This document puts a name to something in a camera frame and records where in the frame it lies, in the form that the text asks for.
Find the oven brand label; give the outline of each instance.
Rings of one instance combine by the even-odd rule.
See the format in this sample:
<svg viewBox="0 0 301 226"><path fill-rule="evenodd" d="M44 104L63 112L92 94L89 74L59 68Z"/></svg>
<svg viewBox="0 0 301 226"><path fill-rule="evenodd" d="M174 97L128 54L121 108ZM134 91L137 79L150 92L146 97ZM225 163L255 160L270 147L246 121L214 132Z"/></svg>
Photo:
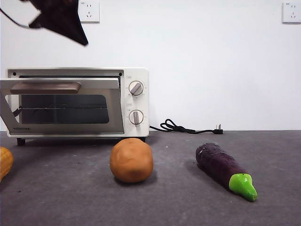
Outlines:
<svg viewBox="0 0 301 226"><path fill-rule="evenodd" d="M30 130L30 128L13 128L15 130Z"/></svg>

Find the power cord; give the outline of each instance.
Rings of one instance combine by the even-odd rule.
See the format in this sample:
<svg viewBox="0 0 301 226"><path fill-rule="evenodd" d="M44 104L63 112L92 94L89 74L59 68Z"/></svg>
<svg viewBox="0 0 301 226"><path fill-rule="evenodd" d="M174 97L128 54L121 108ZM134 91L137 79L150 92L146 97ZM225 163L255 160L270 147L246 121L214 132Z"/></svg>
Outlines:
<svg viewBox="0 0 301 226"><path fill-rule="evenodd" d="M1 13L3 13L8 19L10 19L13 23L15 23L16 25L22 27L22 28L27 28L27 29L31 29L29 26L23 25L23 24L19 24L17 21L15 21L13 18L11 18L9 15L7 15L1 8L0 8Z"/></svg>
<svg viewBox="0 0 301 226"><path fill-rule="evenodd" d="M219 125L218 128L216 128L214 130L206 129L206 130L201 130L201 131L195 131L193 129L186 129L183 126L177 126L171 119L166 119L164 123L160 124L160 127L163 129L158 129L156 127L150 126L150 128L161 131L161 132L183 132L183 133L190 133L190 134L200 134L200 133L212 132L214 134L223 134L221 125Z"/></svg>

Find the white knob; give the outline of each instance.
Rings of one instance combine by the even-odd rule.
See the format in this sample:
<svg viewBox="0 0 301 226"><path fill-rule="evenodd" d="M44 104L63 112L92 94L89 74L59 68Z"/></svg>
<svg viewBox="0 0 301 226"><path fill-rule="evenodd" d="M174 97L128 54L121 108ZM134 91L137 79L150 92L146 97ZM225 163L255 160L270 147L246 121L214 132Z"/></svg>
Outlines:
<svg viewBox="0 0 301 226"><path fill-rule="evenodd" d="M138 125L143 121L143 113L138 110L134 110L129 115L131 123Z"/></svg>
<svg viewBox="0 0 301 226"><path fill-rule="evenodd" d="M128 89L130 90L130 93L134 96L140 95L143 92L143 85L139 81L133 81Z"/></svg>

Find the electrical socket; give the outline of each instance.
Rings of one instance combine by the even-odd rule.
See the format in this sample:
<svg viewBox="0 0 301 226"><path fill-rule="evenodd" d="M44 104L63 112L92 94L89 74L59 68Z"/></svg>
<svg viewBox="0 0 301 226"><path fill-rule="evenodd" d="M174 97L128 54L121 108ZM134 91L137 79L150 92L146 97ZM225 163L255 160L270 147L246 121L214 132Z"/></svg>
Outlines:
<svg viewBox="0 0 301 226"><path fill-rule="evenodd" d="M282 9L282 22L284 24L301 23L301 1L284 1Z"/></svg>
<svg viewBox="0 0 301 226"><path fill-rule="evenodd" d="M78 13L82 23L99 23L99 1L80 0Z"/></svg>

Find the toy eggplant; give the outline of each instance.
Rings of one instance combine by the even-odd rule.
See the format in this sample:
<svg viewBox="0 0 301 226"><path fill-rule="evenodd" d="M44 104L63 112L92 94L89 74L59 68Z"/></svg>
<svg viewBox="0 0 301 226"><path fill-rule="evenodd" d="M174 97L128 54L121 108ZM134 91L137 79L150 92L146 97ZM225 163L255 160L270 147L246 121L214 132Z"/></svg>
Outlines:
<svg viewBox="0 0 301 226"><path fill-rule="evenodd" d="M225 188L254 202L257 192L252 178L236 160L217 144L203 144L196 150L199 167Z"/></svg>

